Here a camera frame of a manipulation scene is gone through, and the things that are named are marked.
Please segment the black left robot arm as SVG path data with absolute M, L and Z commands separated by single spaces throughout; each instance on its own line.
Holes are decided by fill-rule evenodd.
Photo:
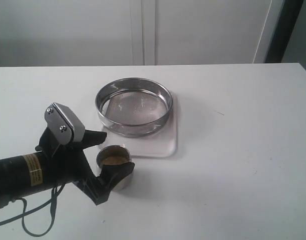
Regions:
M 82 140 L 61 144 L 49 128 L 34 153 L 0 159 L 0 209 L 20 197 L 73 183 L 95 205 L 105 203 L 110 192 L 135 168 L 132 162 L 105 165 L 94 175 L 84 149 L 102 144 L 103 131 L 86 130 Z

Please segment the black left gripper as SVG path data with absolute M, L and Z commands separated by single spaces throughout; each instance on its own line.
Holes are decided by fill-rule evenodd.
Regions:
M 61 145 L 47 127 L 35 150 L 41 152 L 43 183 L 46 189 L 56 185 L 73 183 L 95 205 L 108 201 L 110 191 L 121 191 L 130 185 L 135 164 L 102 165 L 100 175 L 95 176 L 84 154 L 84 149 L 101 145 L 106 141 L 104 131 L 85 130 L 81 142 Z

